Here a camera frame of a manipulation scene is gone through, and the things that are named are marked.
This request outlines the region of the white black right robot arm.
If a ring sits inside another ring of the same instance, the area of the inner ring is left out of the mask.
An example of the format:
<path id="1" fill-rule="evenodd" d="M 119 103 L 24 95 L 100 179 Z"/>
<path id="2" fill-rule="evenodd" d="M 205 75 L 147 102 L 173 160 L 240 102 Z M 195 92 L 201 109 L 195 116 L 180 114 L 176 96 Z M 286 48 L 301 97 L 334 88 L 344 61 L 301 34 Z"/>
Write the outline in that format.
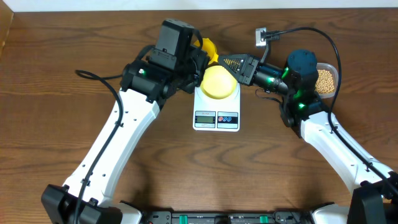
<path id="1" fill-rule="evenodd" d="M 309 212 L 309 222 L 397 223 L 397 173 L 358 144 L 322 102 L 315 90 L 318 70 L 313 52 L 294 50 L 284 68 L 249 54 L 221 55 L 218 63 L 238 83 L 280 95 L 284 124 L 326 159 L 349 190 L 349 207 L 322 205 Z"/>

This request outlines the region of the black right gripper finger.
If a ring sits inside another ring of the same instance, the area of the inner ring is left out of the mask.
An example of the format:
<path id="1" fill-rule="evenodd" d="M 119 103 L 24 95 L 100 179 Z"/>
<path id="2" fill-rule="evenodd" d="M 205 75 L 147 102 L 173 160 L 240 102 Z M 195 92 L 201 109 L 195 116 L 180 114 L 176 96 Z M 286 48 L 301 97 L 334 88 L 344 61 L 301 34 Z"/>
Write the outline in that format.
<path id="1" fill-rule="evenodd" d="M 220 55 L 218 64 L 230 70 L 241 70 L 248 57 L 248 54 Z"/>
<path id="2" fill-rule="evenodd" d="M 236 79 L 237 82 L 241 80 L 241 69 L 226 67 L 227 71 Z"/>

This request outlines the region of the yellow plastic measuring scoop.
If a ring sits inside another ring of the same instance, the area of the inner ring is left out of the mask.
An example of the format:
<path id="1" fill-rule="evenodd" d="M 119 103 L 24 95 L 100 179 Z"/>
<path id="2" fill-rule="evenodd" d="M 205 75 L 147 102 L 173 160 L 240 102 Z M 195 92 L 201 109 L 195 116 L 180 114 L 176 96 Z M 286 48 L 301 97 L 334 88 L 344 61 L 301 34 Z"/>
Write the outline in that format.
<path id="1" fill-rule="evenodd" d="M 207 56 L 209 56 L 210 58 L 208 65 L 210 66 L 218 63 L 218 53 L 216 45 L 209 38 L 202 38 L 202 41 L 202 50 L 204 50 L 207 53 Z"/>

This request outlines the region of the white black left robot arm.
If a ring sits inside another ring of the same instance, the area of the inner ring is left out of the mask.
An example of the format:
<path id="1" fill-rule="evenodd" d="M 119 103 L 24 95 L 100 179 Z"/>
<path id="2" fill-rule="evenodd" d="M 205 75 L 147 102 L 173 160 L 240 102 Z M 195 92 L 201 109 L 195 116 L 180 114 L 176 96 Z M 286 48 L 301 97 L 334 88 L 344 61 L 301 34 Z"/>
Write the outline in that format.
<path id="1" fill-rule="evenodd" d="M 140 223 L 142 212 L 113 202 L 121 173 L 149 125 L 178 90 L 193 93 L 209 56 L 194 45 L 174 54 L 144 47 L 110 88 L 113 110 L 78 168 L 61 186 L 48 185 L 41 202 L 52 223 Z"/>

